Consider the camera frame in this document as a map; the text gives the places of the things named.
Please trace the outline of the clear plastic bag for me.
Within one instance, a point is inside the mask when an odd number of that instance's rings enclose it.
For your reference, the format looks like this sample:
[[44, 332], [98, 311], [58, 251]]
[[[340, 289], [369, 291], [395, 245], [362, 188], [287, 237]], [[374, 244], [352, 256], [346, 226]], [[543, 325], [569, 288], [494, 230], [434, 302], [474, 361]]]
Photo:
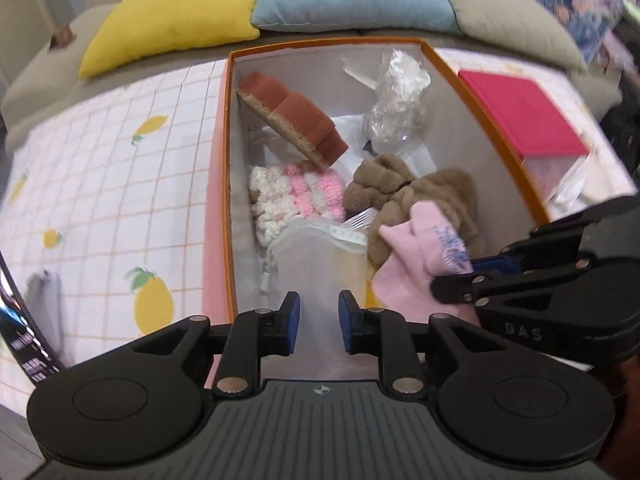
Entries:
[[376, 102], [364, 118], [364, 136], [377, 153], [399, 153], [419, 140], [426, 126], [432, 77], [403, 50], [383, 54], [375, 84]]

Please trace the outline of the white mesh bag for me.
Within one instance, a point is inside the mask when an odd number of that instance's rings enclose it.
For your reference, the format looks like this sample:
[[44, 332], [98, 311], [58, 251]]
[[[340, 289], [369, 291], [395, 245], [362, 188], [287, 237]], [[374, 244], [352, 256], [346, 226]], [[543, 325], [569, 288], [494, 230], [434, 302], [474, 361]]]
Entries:
[[270, 244], [262, 265], [260, 291], [277, 307], [287, 292], [300, 299], [292, 356], [270, 356], [262, 374], [273, 379], [369, 379], [370, 356], [345, 351], [338, 295], [349, 290], [363, 304], [367, 295], [367, 237], [320, 219], [294, 220]]

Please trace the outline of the red brown sponge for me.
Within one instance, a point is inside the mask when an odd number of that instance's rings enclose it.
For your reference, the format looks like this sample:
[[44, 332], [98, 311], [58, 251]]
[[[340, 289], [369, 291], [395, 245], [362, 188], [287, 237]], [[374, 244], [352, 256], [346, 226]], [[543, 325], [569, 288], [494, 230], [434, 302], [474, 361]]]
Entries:
[[236, 89], [240, 100], [300, 154], [322, 169], [330, 168], [348, 145], [334, 121], [310, 99], [290, 91], [273, 76], [254, 72]]

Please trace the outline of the grey green cushion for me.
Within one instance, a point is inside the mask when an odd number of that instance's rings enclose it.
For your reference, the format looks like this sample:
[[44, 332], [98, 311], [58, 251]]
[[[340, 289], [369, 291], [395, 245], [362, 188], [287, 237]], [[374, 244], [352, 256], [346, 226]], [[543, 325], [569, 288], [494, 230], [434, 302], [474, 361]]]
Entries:
[[448, 0], [463, 35], [566, 70], [584, 70], [576, 41], [536, 0]]

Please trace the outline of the pink white crochet item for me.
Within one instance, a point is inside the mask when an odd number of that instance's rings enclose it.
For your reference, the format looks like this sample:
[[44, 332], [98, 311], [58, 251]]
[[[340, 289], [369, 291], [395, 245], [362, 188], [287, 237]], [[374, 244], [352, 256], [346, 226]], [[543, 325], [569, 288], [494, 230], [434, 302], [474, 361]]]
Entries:
[[311, 162], [253, 166], [248, 192], [258, 244], [267, 248], [296, 219], [344, 221], [344, 191], [335, 170], [318, 170]]

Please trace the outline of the brown fluffy plush towel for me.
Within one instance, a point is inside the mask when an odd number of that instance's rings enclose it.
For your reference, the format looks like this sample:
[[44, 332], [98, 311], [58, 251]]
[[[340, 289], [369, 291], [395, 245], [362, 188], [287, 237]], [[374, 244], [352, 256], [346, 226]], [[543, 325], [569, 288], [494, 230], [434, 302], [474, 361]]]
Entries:
[[368, 258], [375, 270], [392, 252], [382, 239], [380, 227], [408, 221], [411, 207], [424, 200], [438, 206], [470, 256], [482, 253], [484, 244], [476, 224], [477, 190], [466, 171], [449, 167], [417, 177], [400, 157], [381, 154], [360, 164], [343, 197], [344, 208], [352, 216], [369, 208], [376, 210], [368, 231]]

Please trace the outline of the red lid transparent box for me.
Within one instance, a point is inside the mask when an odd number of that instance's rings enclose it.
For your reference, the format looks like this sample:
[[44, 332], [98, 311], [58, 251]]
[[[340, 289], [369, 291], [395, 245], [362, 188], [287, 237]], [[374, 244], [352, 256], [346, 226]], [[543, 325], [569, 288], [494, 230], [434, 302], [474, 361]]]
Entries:
[[544, 203], [567, 210], [620, 194], [597, 147], [533, 79], [477, 70], [460, 70], [459, 77], [518, 155]]

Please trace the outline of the white checked fruit tablecloth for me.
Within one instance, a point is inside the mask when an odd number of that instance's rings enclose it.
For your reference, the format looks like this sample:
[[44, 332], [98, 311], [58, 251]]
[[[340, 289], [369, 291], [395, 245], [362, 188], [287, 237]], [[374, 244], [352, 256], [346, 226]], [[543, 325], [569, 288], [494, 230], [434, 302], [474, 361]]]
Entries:
[[[227, 60], [146, 77], [67, 107], [32, 129], [12, 158], [1, 252], [16, 284], [61, 279], [73, 365], [205, 314], [207, 190]], [[585, 133], [620, 195], [636, 185], [570, 81], [533, 79]]]

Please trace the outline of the black smartphone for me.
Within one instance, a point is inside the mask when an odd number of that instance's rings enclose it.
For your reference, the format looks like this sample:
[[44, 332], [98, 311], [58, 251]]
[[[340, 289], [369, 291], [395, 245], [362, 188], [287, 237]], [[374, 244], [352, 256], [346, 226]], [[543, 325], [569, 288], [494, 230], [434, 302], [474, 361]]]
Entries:
[[64, 370], [61, 279], [42, 270], [20, 292], [1, 258], [1, 337], [33, 385]]

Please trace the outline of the yellow cushion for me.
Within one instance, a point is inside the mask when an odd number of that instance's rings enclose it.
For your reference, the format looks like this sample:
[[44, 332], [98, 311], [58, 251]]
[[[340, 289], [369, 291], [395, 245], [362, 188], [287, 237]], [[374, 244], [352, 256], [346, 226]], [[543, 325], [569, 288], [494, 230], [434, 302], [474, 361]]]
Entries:
[[174, 51], [236, 44], [259, 37], [250, 17], [256, 0], [122, 0], [80, 63], [86, 79]]

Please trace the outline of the small brown sign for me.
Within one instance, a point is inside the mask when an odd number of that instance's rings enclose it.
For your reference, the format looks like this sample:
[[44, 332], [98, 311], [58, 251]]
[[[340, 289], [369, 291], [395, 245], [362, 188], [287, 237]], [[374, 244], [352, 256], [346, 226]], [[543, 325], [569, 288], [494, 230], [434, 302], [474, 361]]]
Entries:
[[60, 50], [65, 49], [72, 44], [76, 39], [75, 33], [70, 28], [70, 25], [65, 25], [57, 30], [50, 39], [49, 49]]

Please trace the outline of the beige sofa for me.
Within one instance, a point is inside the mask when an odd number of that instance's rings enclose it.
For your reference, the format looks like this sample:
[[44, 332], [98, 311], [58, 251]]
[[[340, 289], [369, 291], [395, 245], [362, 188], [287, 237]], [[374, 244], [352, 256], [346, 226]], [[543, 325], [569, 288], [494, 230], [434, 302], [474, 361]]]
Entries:
[[226, 58], [233, 50], [258, 47], [278, 42], [311, 40], [329, 37], [414, 37], [427, 41], [433, 47], [458, 48], [496, 55], [513, 56], [527, 61], [529, 57], [484, 44], [465, 36], [422, 32], [412, 29], [365, 29], [320, 32], [320, 34], [284, 34], [263, 32], [253, 41], [240, 44], [165, 53], [122, 66], [114, 72], [93, 79], [78, 79], [80, 62], [93, 37], [107, 15], [120, 0], [87, 0], [86, 10], [70, 22], [76, 39], [70, 46], [51, 51], [42, 47], [35, 57], [11, 82], [1, 100], [1, 113], [8, 129], [6, 150], [9, 153], [22, 146], [30, 130], [67, 107], [88, 100], [100, 93], [111, 91], [140, 79], [176, 70], [196, 63]]

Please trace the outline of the cream door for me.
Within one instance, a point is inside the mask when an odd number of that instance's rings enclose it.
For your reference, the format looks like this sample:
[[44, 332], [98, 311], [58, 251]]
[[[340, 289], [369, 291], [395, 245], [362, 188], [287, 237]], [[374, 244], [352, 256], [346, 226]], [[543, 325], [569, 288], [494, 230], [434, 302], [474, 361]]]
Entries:
[[0, 2], [1, 80], [9, 87], [50, 37], [38, 0]]

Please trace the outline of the pink printed cloth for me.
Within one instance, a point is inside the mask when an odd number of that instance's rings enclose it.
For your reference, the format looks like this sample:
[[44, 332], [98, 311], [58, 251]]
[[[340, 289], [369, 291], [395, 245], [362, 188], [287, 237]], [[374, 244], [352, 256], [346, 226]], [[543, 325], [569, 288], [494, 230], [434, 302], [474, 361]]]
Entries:
[[408, 221], [378, 232], [390, 246], [390, 256], [372, 278], [372, 292], [384, 307], [409, 322], [426, 323], [432, 314], [447, 313], [480, 324], [470, 304], [442, 304], [431, 292], [434, 278], [473, 271], [465, 244], [439, 206], [417, 202]]

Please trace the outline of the orange cardboard box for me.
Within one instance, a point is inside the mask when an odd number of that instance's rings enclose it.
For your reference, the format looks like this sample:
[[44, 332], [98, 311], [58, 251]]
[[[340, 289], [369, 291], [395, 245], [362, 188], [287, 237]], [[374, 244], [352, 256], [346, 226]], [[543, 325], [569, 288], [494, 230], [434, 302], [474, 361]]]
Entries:
[[302, 160], [292, 144], [240, 101], [240, 82], [254, 72], [273, 76], [327, 114], [348, 145], [334, 168], [349, 181], [367, 157], [363, 122], [376, 101], [373, 85], [383, 54], [394, 49], [416, 58], [432, 77], [426, 126], [419, 140], [397, 154], [417, 176], [454, 167], [472, 177], [483, 254], [495, 254], [549, 220], [548, 208], [518, 158], [459, 77], [460, 70], [477, 70], [539, 79], [544, 67], [433, 48], [416, 38], [320, 39], [236, 50], [224, 66], [207, 190], [203, 310], [214, 323], [231, 322], [249, 310], [277, 309], [268, 306], [260, 291], [267, 249], [256, 238], [248, 175], [253, 166]]

